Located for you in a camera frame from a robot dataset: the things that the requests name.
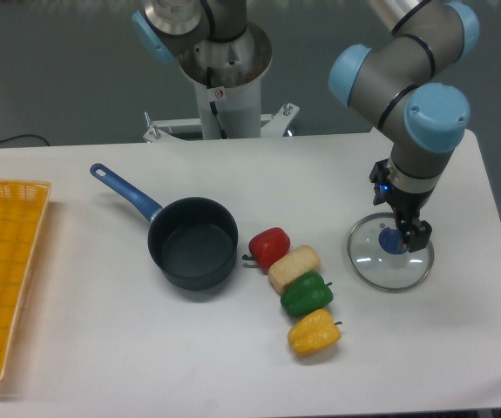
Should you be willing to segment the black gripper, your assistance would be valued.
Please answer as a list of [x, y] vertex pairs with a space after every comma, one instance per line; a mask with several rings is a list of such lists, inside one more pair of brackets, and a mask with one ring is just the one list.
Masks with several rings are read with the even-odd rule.
[[419, 192], [417, 186], [421, 180], [404, 175], [388, 159], [375, 163], [369, 181], [374, 185], [373, 204], [387, 203], [394, 213], [399, 235], [397, 251], [415, 253], [423, 250], [429, 244], [432, 227], [419, 216], [432, 189]]

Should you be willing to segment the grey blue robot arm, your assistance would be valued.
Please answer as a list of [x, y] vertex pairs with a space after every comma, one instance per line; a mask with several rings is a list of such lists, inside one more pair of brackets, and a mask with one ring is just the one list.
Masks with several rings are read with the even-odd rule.
[[[471, 109], [435, 76], [469, 53], [480, 25], [459, 2], [373, 1], [392, 41], [374, 51], [349, 46], [333, 63], [328, 88], [392, 142], [369, 176], [376, 204], [393, 212], [398, 250], [424, 249], [430, 224], [420, 212], [464, 137]], [[132, 15], [146, 50], [176, 62], [192, 82], [204, 138], [261, 133], [261, 80], [272, 60], [266, 33], [243, 1], [148, 1]]]

